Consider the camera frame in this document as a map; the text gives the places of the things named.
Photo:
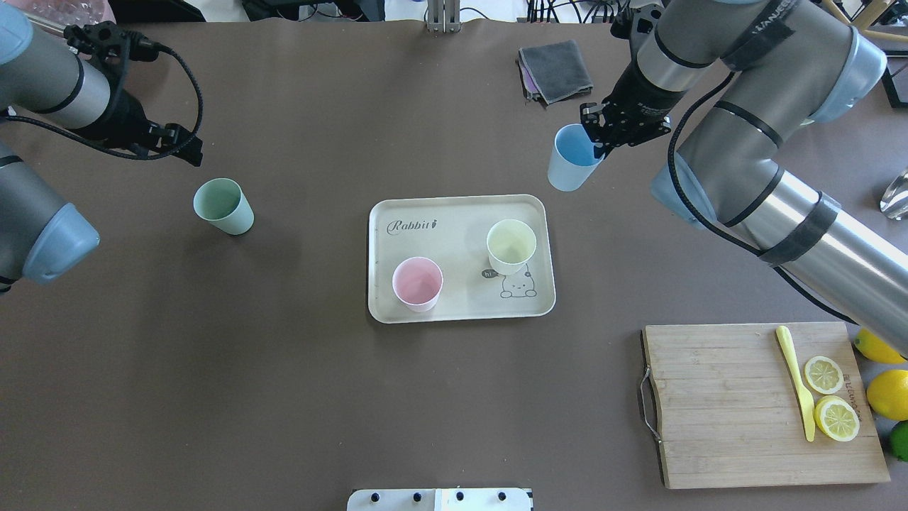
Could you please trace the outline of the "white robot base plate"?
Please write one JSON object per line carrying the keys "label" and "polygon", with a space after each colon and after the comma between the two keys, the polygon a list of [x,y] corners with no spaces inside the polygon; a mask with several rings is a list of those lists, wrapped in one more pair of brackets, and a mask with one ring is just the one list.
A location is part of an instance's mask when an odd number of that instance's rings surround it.
{"label": "white robot base plate", "polygon": [[396,488],[360,489],[350,495],[347,510],[533,510],[531,489]]}

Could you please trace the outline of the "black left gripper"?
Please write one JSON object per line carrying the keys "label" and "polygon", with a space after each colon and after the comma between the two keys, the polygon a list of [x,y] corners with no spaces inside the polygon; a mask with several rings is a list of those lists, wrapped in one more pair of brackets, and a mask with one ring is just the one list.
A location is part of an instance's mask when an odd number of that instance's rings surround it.
{"label": "black left gripper", "polygon": [[128,92],[120,92],[111,100],[107,110],[85,127],[85,139],[100,143],[104,148],[124,149],[140,158],[151,152],[172,155],[188,164],[202,164],[202,142],[178,123],[162,127],[149,119],[142,104]]}

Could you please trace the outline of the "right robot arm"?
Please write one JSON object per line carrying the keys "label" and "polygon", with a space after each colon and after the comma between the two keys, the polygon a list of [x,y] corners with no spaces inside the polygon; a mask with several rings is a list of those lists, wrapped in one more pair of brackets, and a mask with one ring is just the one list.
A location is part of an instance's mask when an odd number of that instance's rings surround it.
{"label": "right robot arm", "polygon": [[659,201],[905,352],[905,253],[774,161],[799,128],[865,97],[886,65],[809,1],[671,1],[580,123],[596,159],[671,135],[651,184]]}

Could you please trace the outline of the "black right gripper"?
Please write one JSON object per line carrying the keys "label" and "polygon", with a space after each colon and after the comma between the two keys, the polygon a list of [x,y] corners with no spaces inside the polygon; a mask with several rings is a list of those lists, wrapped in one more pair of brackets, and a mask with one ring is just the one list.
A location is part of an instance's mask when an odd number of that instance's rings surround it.
{"label": "black right gripper", "polygon": [[[671,109],[672,91],[654,85],[637,64],[630,64],[604,106],[592,101],[581,103],[580,125],[588,136],[597,136],[594,158],[604,159],[619,146],[640,145],[670,133]],[[599,136],[602,114],[604,125]]]}

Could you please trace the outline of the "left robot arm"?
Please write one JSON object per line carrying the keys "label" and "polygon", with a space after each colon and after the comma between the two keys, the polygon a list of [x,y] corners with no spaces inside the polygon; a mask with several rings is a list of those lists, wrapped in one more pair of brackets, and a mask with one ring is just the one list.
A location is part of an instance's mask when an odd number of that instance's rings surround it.
{"label": "left robot arm", "polygon": [[[153,121],[126,86],[136,62],[175,59],[196,97],[194,125]],[[77,156],[202,162],[204,102],[175,49],[111,21],[68,25],[52,35],[38,16],[2,4],[2,133],[45,132]],[[100,235],[41,174],[36,152],[2,142],[2,292],[20,281],[46,285],[87,258]]]}

